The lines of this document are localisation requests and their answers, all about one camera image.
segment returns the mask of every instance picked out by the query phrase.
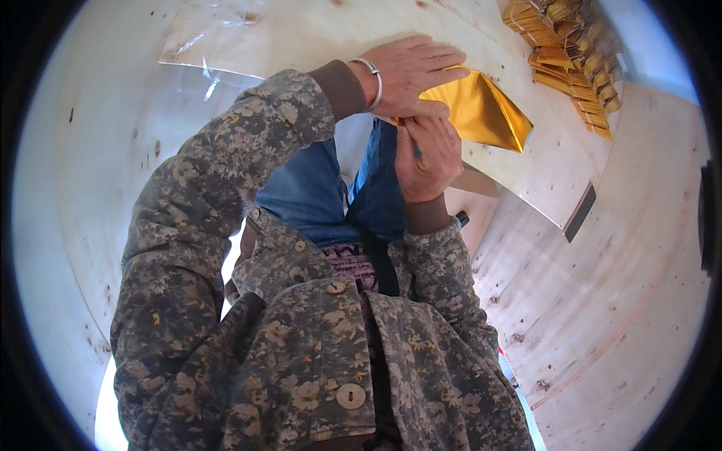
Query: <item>hand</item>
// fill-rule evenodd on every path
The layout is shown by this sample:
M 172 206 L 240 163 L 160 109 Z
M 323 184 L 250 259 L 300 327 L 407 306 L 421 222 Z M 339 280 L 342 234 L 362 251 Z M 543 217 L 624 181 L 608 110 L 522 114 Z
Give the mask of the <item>hand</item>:
M 457 66 L 466 61 L 466 54 L 449 45 L 434 45 L 430 36 L 412 36 L 379 45 L 361 55 L 371 61 L 381 74 L 383 94 L 374 114 L 389 118 L 410 118 L 423 115 L 447 118 L 449 109 L 443 102 L 419 100 L 419 94 L 469 76 L 468 69 Z M 359 62 L 348 64 L 364 90 L 370 107 L 378 92 L 378 80 L 371 70 Z
M 428 202 L 441 196 L 464 171 L 461 138 L 444 118 L 417 116 L 396 127 L 396 177 L 404 202 Z M 421 157 L 414 154 L 416 142 Z

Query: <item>floral jacket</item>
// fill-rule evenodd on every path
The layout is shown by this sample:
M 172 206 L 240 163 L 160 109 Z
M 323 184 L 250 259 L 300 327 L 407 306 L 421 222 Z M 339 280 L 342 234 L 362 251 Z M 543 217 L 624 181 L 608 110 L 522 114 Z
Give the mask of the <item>floral jacket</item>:
M 334 135 L 314 78 L 244 92 L 151 176 L 133 210 L 111 346 L 132 450 L 299 450 L 375 430 L 360 295 L 307 238 L 256 207 L 296 151 Z M 258 231 L 220 320 L 220 268 Z M 530 450 L 453 218 L 388 249 L 401 295 L 366 292 L 404 449 Z

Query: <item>bracelet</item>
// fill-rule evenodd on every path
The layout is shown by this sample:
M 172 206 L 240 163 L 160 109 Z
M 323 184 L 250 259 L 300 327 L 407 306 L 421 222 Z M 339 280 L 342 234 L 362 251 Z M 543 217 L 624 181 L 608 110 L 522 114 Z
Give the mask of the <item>bracelet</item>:
M 373 63 L 366 58 L 356 58 L 352 59 L 349 62 L 358 61 L 359 63 L 364 63 L 370 70 L 371 74 L 376 75 L 376 79 L 378 80 L 378 94 L 376 95 L 376 99 L 373 101 L 371 106 L 368 108 L 368 110 L 364 111 L 364 113 L 368 113 L 374 108 L 378 107 L 378 104 L 381 102 L 381 93 L 383 92 L 383 85 L 381 84 L 381 73 L 378 71 L 376 66 L 373 65 Z

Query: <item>woman's right hand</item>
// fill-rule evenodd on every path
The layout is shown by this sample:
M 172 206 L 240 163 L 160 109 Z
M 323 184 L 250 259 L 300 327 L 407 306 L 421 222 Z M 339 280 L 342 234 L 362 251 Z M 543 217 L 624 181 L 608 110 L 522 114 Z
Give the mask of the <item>woman's right hand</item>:
M 444 118 L 416 116 L 397 126 L 396 177 L 406 203 L 428 202 L 441 196 L 464 171 L 461 138 Z M 417 157 L 414 142 L 421 153 Z

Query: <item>blue jeans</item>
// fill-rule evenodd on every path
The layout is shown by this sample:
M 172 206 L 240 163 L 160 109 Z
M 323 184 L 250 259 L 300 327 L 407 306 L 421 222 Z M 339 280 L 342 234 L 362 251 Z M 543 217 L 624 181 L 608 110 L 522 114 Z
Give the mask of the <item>blue jeans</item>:
M 351 186 L 341 179 L 334 139 L 301 149 L 258 191 L 256 203 L 314 244 L 361 242 L 353 224 L 381 241 L 400 240 L 406 230 L 404 198 L 396 179 L 396 127 L 374 119 L 366 154 Z M 344 215 L 344 196 L 349 209 Z

